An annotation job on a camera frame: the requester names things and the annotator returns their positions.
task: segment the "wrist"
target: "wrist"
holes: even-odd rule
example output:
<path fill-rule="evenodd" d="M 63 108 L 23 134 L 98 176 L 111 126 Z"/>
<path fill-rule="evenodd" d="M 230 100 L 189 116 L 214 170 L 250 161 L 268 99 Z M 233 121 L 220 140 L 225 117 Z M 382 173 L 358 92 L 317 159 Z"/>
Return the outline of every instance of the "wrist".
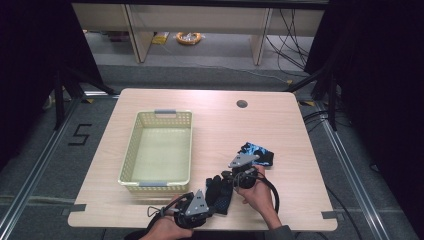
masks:
<path fill-rule="evenodd" d="M 144 237 L 139 240 L 175 240 L 170 236 L 165 236 L 164 234 L 155 234 L 148 232 Z"/>
<path fill-rule="evenodd" d="M 261 212 L 261 216 L 270 230 L 282 226 L 280 218 L 273 208 Z"/>

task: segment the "black cable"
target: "black cable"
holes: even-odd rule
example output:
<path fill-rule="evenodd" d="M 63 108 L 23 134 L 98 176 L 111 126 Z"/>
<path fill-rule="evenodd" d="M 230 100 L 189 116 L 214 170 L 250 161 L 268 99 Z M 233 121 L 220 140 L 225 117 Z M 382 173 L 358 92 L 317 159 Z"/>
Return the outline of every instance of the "black cable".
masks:
<path fill-rule="evenodd" d="M 169 203 L 167 206 L 165 206 L 165 207 L 162 207 L 161 209 L 158 209 L 158 208 L 155 208 L 155 207 L 149 207 L 149 208 L 147 208 L 147 215 L 149 216 L 152 216 L 153 214 L 156 214 L 153 218 L 152 218 L 152 220 L 150 220 L 150 223 L 149 223 L 149 225 L 147 226 L 147 228 L 146 228 L 146 232 L 149 232 L 150 231 L 150 229 L 153 227 L 153 225 L 160 219 L 160 218 L 162 218 L 163 216 L 165 216 L 165 213 L 166 213 L 166 211 L 168 211 L 174 204 L 176 204 L 177 202 L 179 202 L 179 201 L 181 201 L 182 199 L 184 199 L 184 198 L 188 198 L 189 196 L 192 196 L 193 195 L 193 193 L 192 192 L 189 192 L 189 193 L 186 193 L 186 194 L 183 194 L 183 195 L 181 195 L 181 196 L 179 196 L 178 198 L 176 198 L 174 201 L 172 201 L 171 203 Z M 150 208 L 154 208 L 154 209 L 156 209 L 157 211 L 155 212 L 155 213 L 153 213 L 153 214 L 149 214 L 149 209 Z"/>
<path fill-rule="evenodd" d="M 104 240 L 104 239 L 105 239 L 105 236 L 106 236 L 106 230 L 107 230 L 107 228 L 103 229 L 102 237 L 100 238 L 100 240 Z"/>
<path fill-rule="evenodd" d="M 319 121 L 319 120 L 322 120 L 323 118 L 316 118 L 316 119 L 313 119 L 313 120 L 311 120 L 311 121 L 309 121 L 309 122 L 305 122 L 305 125 L 308 125 L 308 124 L 310 124 L 310 123 L 313 123 L 313 122 L 316 122 L 316 121 Z"/>
<path fill-rule="evenodd" d="M 343 210 L 345 211 L 347 217 L 349 218 L 350 222 L 353 225 L 353 228 L 355 229 L 356 234 L 358 235 L 358 238 L 360 240 L 362 240 L 362 235 L 359 232 L 358 226 L 356 226 L 355 221 L 353 221 L 352 216 L 350 215 L 349 211 L 347 210 L 347 208 L 345 207 L 345 205 L 342 203 L 342 201 L 336 196 L 336 194 L 327 186 L 327 184 L 325 184 L 325 188 L 327 189 L 328 192 L 331 193 L 331 195 L 333 195 L 333 197 L 337 200 L 337 202 L 340 203 L 340 205 L 342 206 Z"/>
<path fill-rule="evenodd" d="M 261 180 L 263 183 L 265 183 L 272 191 L 272 193 L 274 194 L 274 199 L 275 199 L 275 212 L 278 213 L 278 211 L 280 210 L 280 195 L 278 194 L 277 188 L 275 188 L 274 184 L 272 184 L 262 173 L 259 173 L 262 175 L 261 178 L 257 178 L 259 180 Z"/>
<path fill-rule="evenodd" d="M 235 187 L 235 184 L 237 184 L 237 187 L 240 187 L 240 176 L 241 177 L 250 177 L 250 178 L 255 178 L 257 180 L 262 181 L 263 183 L 265 183 L 265 185 L 267 185 L 272 193 L 274 194 L 274 200 L 275 200 L 275 212 L 278 213 L 278 211 L 280 210 L 280 195 L 278 194 L 277 188 L 275 188 L 274 184 L 272 184 L 262 173 L 258 172 L 259 174 L 262 175 L 262 177 L 257 177 L 257 176 L 252 176 L 252 175 L 243 175 L 245 172 L 239 172 L 233 180 L 233 188 Z"/>
<path fill-rule="evenodd" d="M 287 38 L 289 38 L 289 35 L 287 35 L 284 40 L 281 38 L 281 36 L 278 36 L 278 38 L 281 40 L 281 42 L 283 43 L 283 45 L 285 45 L 288 49 L 290 49 L 293 52 L 296 52 L 297 53 L 297 51 L 295 49 L 293 49 L 292 47 L 290 47 L 289 45 L 286 44 L 286 41 L 287 41 Z"/>
<path fill-rule="evenodd" d="M 304 68 L 304 65 L 306 64 L 306 61 L 305 61 L 305 59 L 303 58 L 302 50 L 303 50 L 304 52 L 307 52 L 307 51 L 305 51 L 303 48 L 301 48 L 301 47 L 299 46 L 298 41 L 297 41 L 296 26 L 295 26 L 295 24 L 294 24 L 295 9 L 292 9 L 292 18 L 291 18 L 292 22 L 291 22 L 291 24 L 290 24 L 290 27 L 289 27 L 289 25 L 287 24 L 287 21 L 286 21 L 286 19 L 284 18 L 284 15 L 283 15 L 283 12 L 282 12 L 282 10 L 281 10 L 281 9 L 280 9 L 280 15 L 281 15 L 281 18 L 283 19 L 284 25 L 285 25 L 285 26 L 286 26 L 286 28 L 287 28 L 287 35 L 288 35 L 288 36 L 290 36 L 290 38 L 292 39 L 292 41 L 293 41 L 293 43 L 295 44 L 295 46 L 296 46 L 296 48 L 298 49 L 298 51 L 295 51 L 294 49 L 292 49 L 291 47 L 289 47 L 289 46 L 286 44 L 286 41 L 284 41 L 284 42 L 283 42 L 283 46 L 284 46 L 284 44 L 285 44 L 288 48 L 292 49 L 293 51 L 295 51 L 296 53 L 298 53 L 298 54 L 299 54 L 299 57 L 300 57 L 300 59 L 302 60 L 302 63 L 303 63 L 303 67 L 302 67 L 302 69 L 303 69 L 303 68 Z"/>
<path fill-rule="evenodd" d="M 336 109 L 336 112 L 343 112 L 343 110 L 342 109 Z M 309 120 L 309 119 L 311 119 L 313 117 L 319 116 L 321 114 L 327 114 L 327 113 L 328 113 L 328 110 L 322 110 L 322 111 L 313 112 L 311 114 L 308 114 L 308 115 L 304 116 L 303 117 L 303 121 L 306 122 L 307 120 Z"/>
<path fill-rule="evenodd" d="M 319 119 L 321 120 L 319 123 L 317 123 L 315 126 L 313 126 L 311 129 L 308 130 L 308 133 L 311 133 L 315 128 L 317 128 L 320 124 L 322 124 L 325 120 L 327 120 L 328 118 L 324 118 L 324 119 Z"/>
<path fill-rule="evenodd" d="M 281 48 L 280 49 L 278 49 L 272 42 L 271 42 L 271 40 L 268 38 L 268 37 L 266 37 L 266 39 L 268 40 L 268 42 L 269 42 L 269 44 L 271 45 L 271 47 L 274 49 L 274 51 L 279 55 L 279 56 L 281 56 L 281 57 L 283 57 L 283 58 L 285 58 L 287 61 L 289 61 L 290 63 L 292 63 L 293 65 L 295 65 L 296 67 L 298 67 L 298 68 L 300 68 L 300 69 L 302 69 L 303 68 L 303 66 L 300 64 L 300 63 L 298 63 L 298 62 L 296 62 L 294 59 L 292 59 L 291 57 L 289 57 L 288 55 L 286 55 L 286 54 L 284 54 L 283 52 L 282 52 L 282 48 L 284 47 L 284 43 L 283 43 L 283 45 L 281 46 Z"/>
<path fill-rule="evenodd" d="M 316 234 L 320 235 L 323 239 L 328 240 L 327 236 L 325 236 L 323 233 L 316 232 Z"/>

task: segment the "aluminum rail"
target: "aluminum rail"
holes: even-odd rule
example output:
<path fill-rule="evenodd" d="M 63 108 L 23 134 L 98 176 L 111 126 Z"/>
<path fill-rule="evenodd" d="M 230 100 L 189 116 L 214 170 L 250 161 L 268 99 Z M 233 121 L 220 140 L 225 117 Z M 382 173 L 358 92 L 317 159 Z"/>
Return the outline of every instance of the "aluminum rail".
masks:
<path fill-rule="evenodd" d="M 317 102 L 317 108 L 319 111 L 324 111 L 325 108 L 322 103 Z M 324 129 L 327 132 L 327 135 L 330 139 L 331 144 L 336 151 L 337 157 L 342 165 L 342 168 L 345 172 L 345 175 L 350 183 L 350 186 L 355 194 L 356 199 L 358 200 L 359 206 L 362 209 L 362 212 L 365 215 L 371 232 L 373 233 L 375 239 L 388 240 L 390 239 L 386 227 L 383 224 L 383 221 L 380 217 L 380 214 L 377 212 L 374 203 L 372 202 L 370 196 L 368 195 L 362 181 L 355 170 L 355 167 L 352 164 L 352 161 L 347 154 L 342 141 L 339 138 L 339 135 L 336 131 L 333 130 L 328 121 L 324 121 Z"/>
<path fill-rule="evenodd" d="M 55 152 L 60 139 L 63 136 L 68 123 L 75 109 L 78 107 L 80 99 L 73 99 L 69 105 L 69 108 L 66 112 L 66 117 L 62 125 L 53 132 L 50 137 L 46 147 L 41 153 L 40 157 L 37 159 L 34 167 L 32 168 L 30 174 L 25 180 L 23 186 L 19 190 L 18 194 L 15 196 L 12 204 L 9 206 L 9 209 L 3 215 L 0 222 L 0 239 L 7 240 L 12 233 L 13 228 L 15 227 L 19 217 L 25 209 L 25 206 L 30 198 L 32 192 L 37 186 L 38 182 L 41 179 L 47 165 L 50 162 L 50 159 Z"/>

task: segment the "small hole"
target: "small hole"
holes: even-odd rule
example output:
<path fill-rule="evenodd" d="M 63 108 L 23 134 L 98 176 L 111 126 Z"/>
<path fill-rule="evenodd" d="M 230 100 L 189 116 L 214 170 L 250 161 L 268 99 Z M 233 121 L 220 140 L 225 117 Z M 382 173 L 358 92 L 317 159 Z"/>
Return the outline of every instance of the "small hole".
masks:
<path fill-rule="evenodd" d="M 247 102 L 245 100 L 238 100 L 237 101 L 237 106 L 239 108 L 245 108 L 245 107 L 247 107 Z"/>

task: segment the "human hand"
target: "human hand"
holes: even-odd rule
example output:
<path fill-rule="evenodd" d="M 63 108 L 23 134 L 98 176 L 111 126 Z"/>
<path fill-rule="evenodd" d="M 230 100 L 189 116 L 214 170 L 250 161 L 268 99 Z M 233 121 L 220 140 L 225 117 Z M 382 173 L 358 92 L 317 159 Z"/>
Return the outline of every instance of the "human hand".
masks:
<path fill-rule="evenodd" d="M 258 177 L 265 177 L 265 168 L 260 165 L 254 166 L 258 169 Z M 269 229 L 282 226 L 278 214 L 272 203 L 271 189 L 262 181 L 256 180 L 252 188 L 237 188 L 237 193 L 244 197 L 243 204 L 249 204 L 264 218 Z"/>
<path fill-rule="evenodd" d="M 150 231 L 140 240 L 176 240 L 188 238 L 192 235 L 193 229 L 180 228 L 175 224 L 173 216 L 164 216 L 157 220 Z"/>

